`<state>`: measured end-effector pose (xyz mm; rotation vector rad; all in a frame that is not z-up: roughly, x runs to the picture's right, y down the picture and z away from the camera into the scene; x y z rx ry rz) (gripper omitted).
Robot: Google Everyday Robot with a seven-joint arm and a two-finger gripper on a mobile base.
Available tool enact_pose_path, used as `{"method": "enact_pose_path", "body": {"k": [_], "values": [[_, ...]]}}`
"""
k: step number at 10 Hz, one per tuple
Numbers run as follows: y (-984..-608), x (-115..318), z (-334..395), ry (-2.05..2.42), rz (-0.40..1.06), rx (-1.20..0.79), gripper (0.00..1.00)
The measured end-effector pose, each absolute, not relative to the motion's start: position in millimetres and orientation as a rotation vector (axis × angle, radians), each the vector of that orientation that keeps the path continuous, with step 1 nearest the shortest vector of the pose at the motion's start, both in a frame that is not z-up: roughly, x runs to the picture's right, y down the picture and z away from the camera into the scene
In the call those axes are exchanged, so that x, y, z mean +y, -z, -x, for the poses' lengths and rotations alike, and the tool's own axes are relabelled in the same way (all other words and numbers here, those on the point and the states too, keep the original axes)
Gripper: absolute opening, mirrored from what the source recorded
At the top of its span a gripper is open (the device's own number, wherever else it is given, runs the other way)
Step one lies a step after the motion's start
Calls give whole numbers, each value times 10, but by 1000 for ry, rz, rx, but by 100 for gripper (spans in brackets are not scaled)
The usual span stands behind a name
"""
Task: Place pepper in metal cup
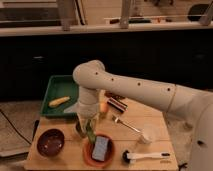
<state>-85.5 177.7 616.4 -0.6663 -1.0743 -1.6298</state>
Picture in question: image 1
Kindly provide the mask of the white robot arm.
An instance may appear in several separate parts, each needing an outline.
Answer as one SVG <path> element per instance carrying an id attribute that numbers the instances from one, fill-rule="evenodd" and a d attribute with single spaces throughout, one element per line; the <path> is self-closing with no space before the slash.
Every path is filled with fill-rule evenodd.
<path id="1" fill-rule="evenodd" d="M 99 60 L 78 65 L 73 79 L 79 85 L 77 116 L 83 131 L 96 118 L 99 91 L 108 90 L 184 119 L 194 128 L 187 171 L 213 171 L 213 92 L 114 75 Z"/>

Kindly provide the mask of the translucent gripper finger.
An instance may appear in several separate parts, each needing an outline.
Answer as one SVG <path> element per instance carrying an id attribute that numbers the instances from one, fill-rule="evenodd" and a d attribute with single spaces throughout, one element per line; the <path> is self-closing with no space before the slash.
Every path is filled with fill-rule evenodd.
<path id="1" fill-rule="evenodd" d="M 84 131 L 83 131 L 83 128 L 82 128 L 82 125 L 81 125 L 81 118 L 80 116 L 78 115 L 78 130 L 81 134 L 84 134 Z"/>
<path id="2" fill-rule="evenodd" d="M 99 123 L 99 115 L 96 115 L 95 117 L 92 118 L 92 121 L 91 121 L 91 126 L 93 131 L 96 130 L 98 123 Z"/>

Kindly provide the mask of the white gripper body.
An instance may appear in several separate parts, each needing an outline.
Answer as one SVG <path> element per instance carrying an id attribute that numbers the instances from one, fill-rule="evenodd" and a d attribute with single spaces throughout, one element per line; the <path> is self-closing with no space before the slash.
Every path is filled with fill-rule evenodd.
<path id="1" fill-rule="evenodd" d="M 98 112 L 99 91 L 80 87 L 77 101 L 77 114 L 82 118 L 93 118 Z"/>

